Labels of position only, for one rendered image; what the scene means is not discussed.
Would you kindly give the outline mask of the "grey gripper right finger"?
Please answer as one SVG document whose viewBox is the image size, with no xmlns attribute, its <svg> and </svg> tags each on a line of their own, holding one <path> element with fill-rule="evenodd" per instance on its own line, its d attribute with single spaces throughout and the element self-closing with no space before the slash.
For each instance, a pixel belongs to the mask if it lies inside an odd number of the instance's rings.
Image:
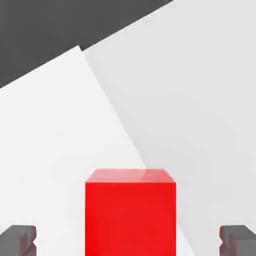
<svg viewBox="0 0 256 256">
<path fill-rule="evenodd" d="M 256 256 L 256 234 L 245 225 L 222 225 L 219 256 Z"/>
</svg>

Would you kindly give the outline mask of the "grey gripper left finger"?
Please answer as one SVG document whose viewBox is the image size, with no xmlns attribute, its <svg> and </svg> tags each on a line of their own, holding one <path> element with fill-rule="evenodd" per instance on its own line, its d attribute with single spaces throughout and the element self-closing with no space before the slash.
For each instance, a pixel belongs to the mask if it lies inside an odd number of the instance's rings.
<svg viewBox="0 0 256 256">
<path fill-rule="evenodd" d="M 34 225 L 11 225 L 0 234 L 0 256 L 37 256 Z"/>
</svg>

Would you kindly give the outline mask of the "small red cube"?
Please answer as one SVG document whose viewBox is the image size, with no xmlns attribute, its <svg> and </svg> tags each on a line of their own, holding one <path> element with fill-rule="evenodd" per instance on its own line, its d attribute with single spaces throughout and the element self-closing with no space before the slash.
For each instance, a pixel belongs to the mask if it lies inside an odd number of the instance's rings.
<svg viewBox="0 0 256 256">
<path fill-rule="evenodd" d="M 164 169 L 96 169 L 85 182 L 85 256 L 176 256 L 176 191 Z"/>
</svg>

